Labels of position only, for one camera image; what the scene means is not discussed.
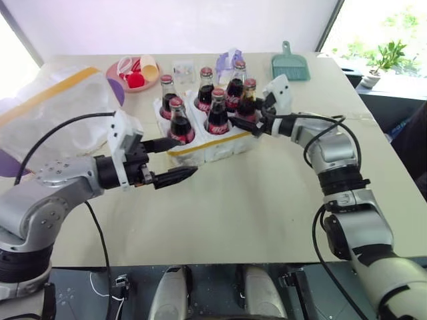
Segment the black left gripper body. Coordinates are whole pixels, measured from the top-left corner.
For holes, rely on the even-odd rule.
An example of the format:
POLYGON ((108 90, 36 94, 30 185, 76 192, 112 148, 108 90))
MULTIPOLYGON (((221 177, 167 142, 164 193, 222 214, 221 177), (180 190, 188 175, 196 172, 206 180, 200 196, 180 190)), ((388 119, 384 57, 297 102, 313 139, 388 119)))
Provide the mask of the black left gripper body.
POLYGON ((154 152, 154 140, 134 141, 125 151, 124 168, 128 183, 135 187, 149 185, 154 174, 147 168, 149 153, 154 152))

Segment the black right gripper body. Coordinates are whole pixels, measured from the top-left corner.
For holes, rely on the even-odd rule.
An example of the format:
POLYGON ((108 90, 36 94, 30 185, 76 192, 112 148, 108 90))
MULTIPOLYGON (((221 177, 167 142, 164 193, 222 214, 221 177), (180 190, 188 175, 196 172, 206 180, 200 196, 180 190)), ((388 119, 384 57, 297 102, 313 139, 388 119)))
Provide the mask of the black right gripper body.
POLYGON ((261 111, 258 110, 261 112, 261 117, 257 123, 263 124, 263 133, 271 135, 274 117, 276 116, 276 98, 273 93, 268 93, 264 100, 266 101, 267 108, 261 111))

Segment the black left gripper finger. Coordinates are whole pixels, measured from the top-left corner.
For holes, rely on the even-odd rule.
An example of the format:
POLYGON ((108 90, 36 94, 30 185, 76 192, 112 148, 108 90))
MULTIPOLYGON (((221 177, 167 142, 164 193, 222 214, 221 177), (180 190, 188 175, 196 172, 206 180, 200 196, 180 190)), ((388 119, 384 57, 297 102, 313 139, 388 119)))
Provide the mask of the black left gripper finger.
POLYGON ((181 141, 173 139, 171 137, 152 139, 145 141, 145 152, 147 154, 163 153, 180 145, 181 141))
POLYGON ((196 166, 181 166, 170 169, 165 173, 154 175, 153 186, 155 189, 162 189, 175 185, 191 177, 197 170, 198 167, 196 166))

